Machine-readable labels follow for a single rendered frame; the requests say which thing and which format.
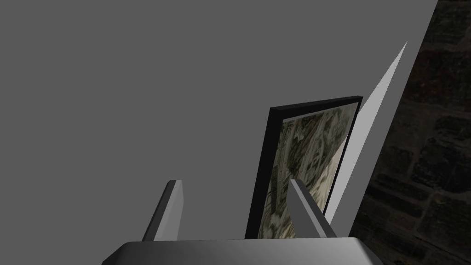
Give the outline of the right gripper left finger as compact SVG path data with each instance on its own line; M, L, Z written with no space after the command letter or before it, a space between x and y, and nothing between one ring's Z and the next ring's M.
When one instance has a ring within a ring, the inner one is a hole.
M182 212L182 181L171 179L164 188L142 241L176 241Z

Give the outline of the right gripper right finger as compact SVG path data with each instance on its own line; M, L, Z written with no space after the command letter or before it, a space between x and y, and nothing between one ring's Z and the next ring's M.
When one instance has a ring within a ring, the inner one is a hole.
M296 238L335 238L336 234L300 179L291 179L287 208Z

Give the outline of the black framed wall picture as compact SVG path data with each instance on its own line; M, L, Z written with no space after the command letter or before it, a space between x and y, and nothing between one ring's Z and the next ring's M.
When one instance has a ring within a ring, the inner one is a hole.
M291 179L300 179L326 213L362 99L351 96L270 108L246 239L296 236L287 208Z

